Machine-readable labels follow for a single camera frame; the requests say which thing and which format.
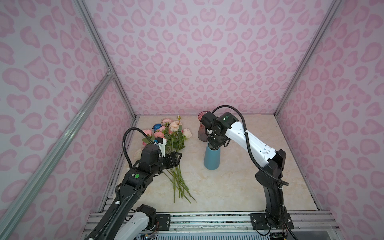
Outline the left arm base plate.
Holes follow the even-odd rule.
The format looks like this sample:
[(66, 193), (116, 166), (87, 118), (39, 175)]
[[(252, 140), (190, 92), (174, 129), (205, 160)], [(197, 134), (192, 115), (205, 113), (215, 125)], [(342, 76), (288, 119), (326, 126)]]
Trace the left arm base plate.
[(144, 232), (164, 232), (170, 230), (171, 215), (156, 214), (147, 216), (148, 224), (143, 229)]

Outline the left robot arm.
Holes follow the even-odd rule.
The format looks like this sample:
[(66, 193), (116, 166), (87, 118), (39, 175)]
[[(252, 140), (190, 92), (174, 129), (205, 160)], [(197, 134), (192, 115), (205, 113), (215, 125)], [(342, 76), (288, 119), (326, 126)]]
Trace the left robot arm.
[(115, 187), (116, 197), (99, 221), (86, 237), (87, 240), (112, 240), (117, 235), (128, 213), (143, 195), (156, 175), (180, 164), (182, 153), (171, 152), (163, 155), (158, 145), (147, 145), (142, 150), (141, 159)]

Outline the pink rose stem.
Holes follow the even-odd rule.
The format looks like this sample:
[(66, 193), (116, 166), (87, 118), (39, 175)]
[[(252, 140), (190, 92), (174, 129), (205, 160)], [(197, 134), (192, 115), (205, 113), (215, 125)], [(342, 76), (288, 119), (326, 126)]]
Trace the pink rose stem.
[[(152, 132), (152, 130), (144, 130), (144, 133), (145, 133), (145, 137), (143, 139), (143, 144), (149, 144), (150, 142), (154, 142), (156, 140), (156, 136), (155, 134)], [(167, 174), (166, 174), (166, 177), (168, 178), (168, 180), (172, 183), (173, 185), (173, 190), (174, 192), (176, 191), (177, 189), (177, 180), (174, 178), (173, 176), (173, 172), (172, 170), (167, 170)]]

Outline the teal ceramic vase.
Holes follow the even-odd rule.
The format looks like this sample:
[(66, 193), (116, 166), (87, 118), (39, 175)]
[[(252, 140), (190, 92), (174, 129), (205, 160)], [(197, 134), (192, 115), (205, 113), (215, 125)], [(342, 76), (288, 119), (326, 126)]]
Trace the teal ceramic vase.
[(205, 157), (204, 157), (204, 166), (208, 170), (216, 170), (220, 165), (221, 159), (221, 150), (214, 149), (210, 143), (207, 144)]

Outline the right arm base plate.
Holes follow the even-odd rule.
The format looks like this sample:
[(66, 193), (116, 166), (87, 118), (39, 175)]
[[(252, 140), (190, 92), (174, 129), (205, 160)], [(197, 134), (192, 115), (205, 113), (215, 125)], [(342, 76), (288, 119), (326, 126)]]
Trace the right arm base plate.
[(295, 228), (289, 213), (283, 213), (279, 216), (268, 215), (267, 213), (252, 213), (250, 219), (253, 230), (282, 230), (284, 223), (290, 230)]

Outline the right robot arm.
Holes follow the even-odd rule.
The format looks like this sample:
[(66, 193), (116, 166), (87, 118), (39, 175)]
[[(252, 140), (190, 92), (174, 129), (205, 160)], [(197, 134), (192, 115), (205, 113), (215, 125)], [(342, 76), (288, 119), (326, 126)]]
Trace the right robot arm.
[(287, 208), (284, 204), (283, 187), (289, 184), (282, 180), (286, 152), (275, 150), (248, 131), (245, 118), (226, 112), (216, 116), (206, 112), (199, 117), (212, 150), (227, 147), (235, 142), (247, 151), (251, 161), (258, 168), (255, 178), (263, 186), (266, 198), (265, 217), (260, 222), (271, 229), (280, 229), (287, 224)]

